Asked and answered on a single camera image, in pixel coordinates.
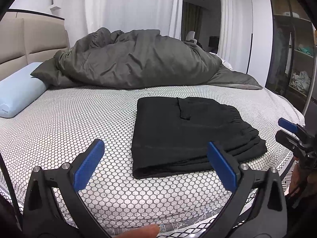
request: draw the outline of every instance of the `upholstered headboard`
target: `upholstered headboard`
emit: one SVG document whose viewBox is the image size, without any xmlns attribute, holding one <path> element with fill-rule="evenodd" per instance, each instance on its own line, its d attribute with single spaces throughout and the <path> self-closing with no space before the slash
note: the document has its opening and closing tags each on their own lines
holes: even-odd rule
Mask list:
<svg viewBox="0 0 317 238">
<path fill-rule="evenodd" d="M 9 11 L 0 21 L 0 81 L 32 62 L 68 50 L 62 18 L 24 11 Z"/>
</svg>

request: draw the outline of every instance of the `gray comforter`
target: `gray comforter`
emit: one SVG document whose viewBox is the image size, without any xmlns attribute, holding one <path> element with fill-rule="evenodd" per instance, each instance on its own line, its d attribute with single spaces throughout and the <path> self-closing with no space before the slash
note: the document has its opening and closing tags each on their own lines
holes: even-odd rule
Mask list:
<svg viewBox="0 0 317 238">
<path fill-rule="evenodd" d="M 253 77 L 223 66 L 219 57 L 193 43 L 161 36 L 155 29 L 110 33 L 100 28 L 78 40 L 69 51 L 58 51 L 31 75 L 59 87 L 130 89 L 209 84 L 261 89 Z"/>
</svg>

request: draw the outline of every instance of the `light blue pillow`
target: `light blue pillow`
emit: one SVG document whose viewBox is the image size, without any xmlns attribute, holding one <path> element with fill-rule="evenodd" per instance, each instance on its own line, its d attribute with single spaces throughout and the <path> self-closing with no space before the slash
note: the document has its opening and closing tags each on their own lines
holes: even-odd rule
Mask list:
<svg viewBox="0 0 317 238">
<path fill-rule="evenodd" d="M 47 86 L 31 76 L 41 62 L 34 62 L 0 81 L 0 117 L 12 118 L 36 100 Z"/>
</svg>

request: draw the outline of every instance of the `bed sheet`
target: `bed sheet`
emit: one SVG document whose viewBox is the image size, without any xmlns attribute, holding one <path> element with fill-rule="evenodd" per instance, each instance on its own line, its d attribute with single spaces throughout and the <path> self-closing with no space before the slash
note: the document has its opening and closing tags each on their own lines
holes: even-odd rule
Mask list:
<svg viewBox="0 0 317 238">
<path fill-rule="evenodd" d="M 0 150 L 19 202 L 23 204 L 34 166 L 52 169 L 71 162 L 98 138 L 105 143 L 104 157 L 79 194 L 111 234 L 149 223 L 177 229 L 219 212 L 230 192 L 214 171 L 133 178 L 130 148 L 136 105 L 145 96 L 198 96 L 236 107 L 242 119 L 267 141 L 268 152 L 248 162 L 253 169 L 278 166 L 290 156 L 275 141 L 280 117 L 304 125 L 300 112 L 265 88 L 199 85 L 111 90 L 85 86 L 48 90 L 14 118 L 0 119 Z M 2 174 L 0 187 L 6 189 Z M 59 191 L 54 191 L 66 220 L 73 223 Z"/>
</svg>

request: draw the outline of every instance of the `black folded clothing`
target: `black folded clothing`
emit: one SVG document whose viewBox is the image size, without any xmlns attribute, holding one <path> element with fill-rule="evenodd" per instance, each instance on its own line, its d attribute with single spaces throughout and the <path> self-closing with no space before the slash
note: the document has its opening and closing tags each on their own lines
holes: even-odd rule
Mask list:
<svg viewBox="0 0 317 238">
<path fill-rule="evenodd" d="M 209 141 L 218 141 L 239 162 L 267 152 L 258 130 L 244 122 L 235 107 L 200 97 L 140 98 L 131 147 L 133 176 L 211 170 Z"/>
</svg>

